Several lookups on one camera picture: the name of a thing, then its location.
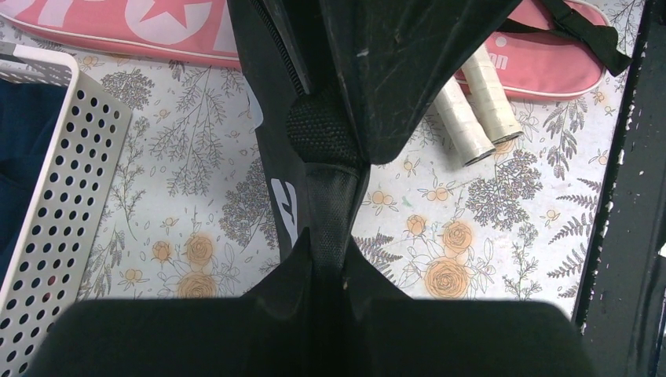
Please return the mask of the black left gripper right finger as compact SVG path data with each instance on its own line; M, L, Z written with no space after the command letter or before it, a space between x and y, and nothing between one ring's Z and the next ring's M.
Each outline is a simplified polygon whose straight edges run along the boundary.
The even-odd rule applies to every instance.
M346 252L345 376L593 376L579 332L545 302L413 299Z

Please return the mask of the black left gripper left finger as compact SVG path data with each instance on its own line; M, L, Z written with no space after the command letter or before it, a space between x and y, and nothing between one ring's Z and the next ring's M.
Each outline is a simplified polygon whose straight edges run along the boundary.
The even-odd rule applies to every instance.
M77 302L50 328L29 376L305 376L310 235L238 298Z

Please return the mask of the black Crossway racket bag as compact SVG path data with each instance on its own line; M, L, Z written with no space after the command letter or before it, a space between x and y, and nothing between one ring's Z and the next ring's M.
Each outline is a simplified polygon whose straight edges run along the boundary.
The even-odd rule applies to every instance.
M436 93L516 1L230 1L241 70L261 112L257 139L288 258L314 207L306 166L339 163L332 136L314 152L287 117L317 100L342 121L341 149L363 172L393 161Z

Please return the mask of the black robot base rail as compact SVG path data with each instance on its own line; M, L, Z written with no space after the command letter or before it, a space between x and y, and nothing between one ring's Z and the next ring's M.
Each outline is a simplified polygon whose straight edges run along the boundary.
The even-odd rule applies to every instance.
M665 4L648 1L573 311L600 376L665 373Z

